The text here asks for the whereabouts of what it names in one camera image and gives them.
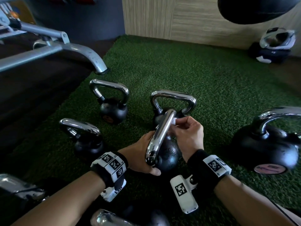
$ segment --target punching bag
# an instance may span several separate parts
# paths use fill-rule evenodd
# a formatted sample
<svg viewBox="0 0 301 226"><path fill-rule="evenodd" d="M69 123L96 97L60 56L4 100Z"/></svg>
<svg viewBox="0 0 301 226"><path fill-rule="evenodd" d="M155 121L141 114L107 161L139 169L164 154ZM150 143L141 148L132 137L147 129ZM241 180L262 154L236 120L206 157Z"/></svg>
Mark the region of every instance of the punching bag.
<svg viewBox="0 0 301 226"><path fill-rule="evenodd" d="M273 20L300 0L218 0L221 15L235 24L257 24Z"/></svg>

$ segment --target person's left arm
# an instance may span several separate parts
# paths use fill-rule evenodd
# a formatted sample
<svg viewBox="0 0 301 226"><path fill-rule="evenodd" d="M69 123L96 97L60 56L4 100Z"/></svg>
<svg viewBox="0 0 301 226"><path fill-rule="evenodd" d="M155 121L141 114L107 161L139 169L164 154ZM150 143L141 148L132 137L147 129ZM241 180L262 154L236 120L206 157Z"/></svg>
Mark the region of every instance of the person's left arm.
<svg viewBox="0 0 301 226"><path fill-rule="evenodd" d="M136 143L118 152L126 157L130 169L158 176L161 174L160 170L145 162L146 148L153 134L154 132L149 132L143 135ZM30 210L12 226L76 225L105 186L99 175L89 171Z"/></svg>

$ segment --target green artificial turf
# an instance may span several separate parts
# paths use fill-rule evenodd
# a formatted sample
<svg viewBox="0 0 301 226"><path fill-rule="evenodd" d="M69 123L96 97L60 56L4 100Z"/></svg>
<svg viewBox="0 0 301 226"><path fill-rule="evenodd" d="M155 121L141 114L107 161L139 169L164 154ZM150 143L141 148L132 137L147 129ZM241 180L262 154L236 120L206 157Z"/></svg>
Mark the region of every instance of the green artificial turf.
<svg viewBox="0 0 301 226"><path fill-rule="evenodd" d="M280 176L258 175L233 163L224 147L236 130L249 124L261 111L283 105L301 106L301 99L270 73L268 65L249 58L246 51L134 36L120 37L103 60L111 72L105 76L92 73L83 81L59 109L9 155L5 172L29 182L49 176L66 181L78 178L88 167L74 156L73 143L59 129L60 119L92 123L102 131L108 151L120 149L151 130L153 112L149 96L156 89L168 89L189 93L197 99L191 116L204 126L207 152L222 156L232 167L233 174L283 207L301 206L300 167ZM100 119L99 105L88 87L94 78L117 81L129 88L129 114L120 125L111 126ZM120 95L112 89L101 88L101 91L105 96ZM176 109L185 106L171 99L159 99L159 102ZM282 119L273 124L286 131L301 128L297 120ZM178 165L178 173L184 177L190 175L183 160ZM185 215L168 180L133 172L128 173L126 179L126 187L111 204L101 202L105 208L117 211L133 200L143 199L157 204L172 225L236 224L213 195L202 198L196 194L199 209Z"/></svg>

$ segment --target kettlebell handle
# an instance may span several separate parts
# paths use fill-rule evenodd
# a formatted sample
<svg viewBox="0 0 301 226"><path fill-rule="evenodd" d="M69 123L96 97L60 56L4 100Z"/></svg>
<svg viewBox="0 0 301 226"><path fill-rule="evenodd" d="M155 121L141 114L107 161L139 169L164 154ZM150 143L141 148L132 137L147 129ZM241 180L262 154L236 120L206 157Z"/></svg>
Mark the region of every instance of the kettlebell handle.
<svg viewBox="0 0 301 226"><path fill-rule="evenodd" d="M101 79L92 79L90 81L90 90L96 95L96 97L101 98L102 101L104 101L104 96L100 93L97 86L103 86L108 88L113 88L116 90L119 90L123 94L122 100L120 100L120 103L125 105L129 100L129 89L121 84L121 83L115 83L115 82L108 82Z"/></svg>
<svg viewBox="0 0 301 226"><path fill-rule="evenodd" d="M188 102L188 106L181 110L181 112L184 116L186 116L188 113L192 112L192 110L197 105L197 100L189 94L180 93L180 92L171 91L171 90L159 89L159 90L152 92L150 95L150 102L151 102L154 110L162 110L162 108L160 107L160 105L157 101L157 97L172 98L172 99Z"/></svg>
<svg viewBox="0 0 301 226"><path fill-rule="evenodd" d="M264 111L257 117L254 117L252 122L252 132L255 135L266 136L266 125L273 120L282 117L301 117L301 107L283 106L275 107Z"/></svg>
<svg viewBox="0 0 301 226"><path fill-rule="evenodd" d="M155 165L159 149L176 114L174 109L169 109L164 114L146 149L145 161L148 165Z"/></svg>
<svg viewBox="0 0 301 226"><path fill-rule="evenodd" d="M83 130L95 136L101 135L100 130L89 123L83 123L73 119L64 118L60 120L59 124L62 130L70 137L74 137L77 135L77 131L75 129Z"/></svg>

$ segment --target hand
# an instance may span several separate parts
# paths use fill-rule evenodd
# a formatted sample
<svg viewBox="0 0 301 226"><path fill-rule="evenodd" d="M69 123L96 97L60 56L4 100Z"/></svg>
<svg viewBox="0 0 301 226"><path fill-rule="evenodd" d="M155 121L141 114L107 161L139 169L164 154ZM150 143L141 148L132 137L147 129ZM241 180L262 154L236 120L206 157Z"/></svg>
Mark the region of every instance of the hand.
<svg viewBox="0 0 301 226"><path fill-rule="evenodd" d="M175 126L170 126L169 131L177 137L177 143L185 162L187 162L198 149L204 149L203 129L203 126L191 116L176 119Z"/></svg>
<svg viewBox="0 0 301 226"><path fill-rule="evenodd" d="M161 171L158 168L151 167L145 161L146 148L154 133L155 131L146 133L136 143L118 151L126 157L129 168L133 171L156 176L161 175Z"/></svg>

